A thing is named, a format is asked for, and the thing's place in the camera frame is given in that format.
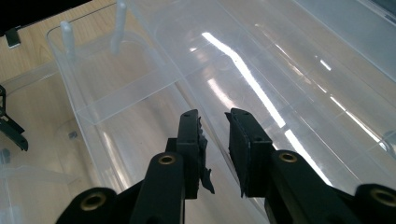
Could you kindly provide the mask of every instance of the clear plastic bin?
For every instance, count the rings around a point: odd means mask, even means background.
[[[116,5],[72,21],[72,45],[60,27],[48,34],[103,186],[140,181],[177,135],[179,116],[197,108],[217,194],[200,190],[187,222],[263,222],[263,200],[239,198],[228,157],[223,113],[239,107],[329,185],[396,188],[395,83],[304,9],[272,0],[127,4],[139,22],[127,13],[122,35]]]
[[[52,62],[2,85],[29,149],[0,133],[0,223],[54,223],[74,197],[100,186],[62,77]]]

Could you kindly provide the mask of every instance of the wooden table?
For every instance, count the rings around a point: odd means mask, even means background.
[[[21,44],[9,49],[6,37],[0,38],[0,83],[37,68],[53,59],[47,44],[47,32],[61,21],[71,21],[96,9],[108,6],[115,0],[92,0],[66,12],[37,22],[18,31]]]

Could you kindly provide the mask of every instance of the transparent plastic container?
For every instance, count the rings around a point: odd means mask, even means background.
[[[197,108],[217,194],[200,190],[186,221],[264,222],[262,199],[239,198],[228,156],[224,112],[239,107],[327,184],[351,194],[362,183],[396,188],[395,82],[305,9],[286,0],[127,5],[138,22],[127,12],[120,52],[116,5],[71,21],[72,45],[61,27],[48,34],[104,186],[140,181],[179,116]]]
[[[0,223],[54,223],[74,197],[100,186],[62,77],[53,62],[2,85],[29,149],[0,133]]]

